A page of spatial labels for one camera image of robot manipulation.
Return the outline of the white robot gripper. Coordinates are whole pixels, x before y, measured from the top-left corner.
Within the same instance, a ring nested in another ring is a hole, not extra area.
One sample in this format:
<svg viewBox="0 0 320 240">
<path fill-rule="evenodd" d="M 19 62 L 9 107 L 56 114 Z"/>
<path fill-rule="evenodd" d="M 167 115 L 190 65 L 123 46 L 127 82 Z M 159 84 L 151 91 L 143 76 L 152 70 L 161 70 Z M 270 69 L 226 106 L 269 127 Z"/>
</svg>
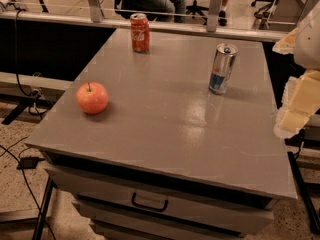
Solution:
<svg viewBox="0 0 320 240">
<path fill-rule="evenodd" d="M 285 85 L 282 106 L 277 112 L 274 134 L 291 138 L 320 109 L 320 2 L 272 51 L 282 55 L 294 53 L 296 64 L 306 70 L 299 78 L 290 77 Z"/>
</svg>

